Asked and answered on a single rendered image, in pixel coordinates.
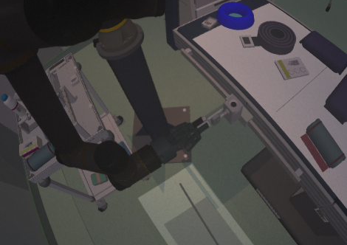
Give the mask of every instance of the floor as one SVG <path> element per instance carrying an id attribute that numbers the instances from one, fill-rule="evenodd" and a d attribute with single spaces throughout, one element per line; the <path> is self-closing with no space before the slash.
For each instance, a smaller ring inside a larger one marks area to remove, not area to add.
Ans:
<path id="1" fill-rule="evenodd" d="M 347 21 L 339 17 L 347 8 L 347 1 L 334 0 L 327 13 L 329 1 L 275 0 L 275 3 L 347 52 L 344 33 Z M 162 107 L 190 106 L 191 121 L 212 114 L 221 108 L 224 99 L 179 51 L 174 52 L 166 44 L 164 18 L 133 20 L 145 33 L 142 49 Z M 73 52 L 81 63 L 83 73 L 110 112 L 124 118 L 120 130 L 131 145 L 134 110 L 107 62 L 98 56 L 90 42 L 65 49 L 62 55 L 68 52 Z M 45 68 L 59 58 L 61 56 L 47 63 Z M 167 244 L 153 213 L 148 213 L 141 201 L 146 194 L 165 186 L 165 181 L 176 179 L 177 174 L 192 165 L 226 208 L 225 213 L 239 225 L 239 233 L 247 236 L 243 244 L 295 244 L 240 171 L 263 148 L 257 136 L 239 121 L 230 125 L 222 120 L 202 134 L 202 140 L 192 151 L 192 163 L 162 166 L 148 181 L 112 193 L 105 198 L 109 207 L 103 213 L 92 203 L 52 188 L 38 187 L 54 233 L 52 244 Z M 51 179 L 86 193 L 76 168 L 64 167 L 51 175 Z M 165 208 L 159 206 L 158 212 L 165 212 Z"/>

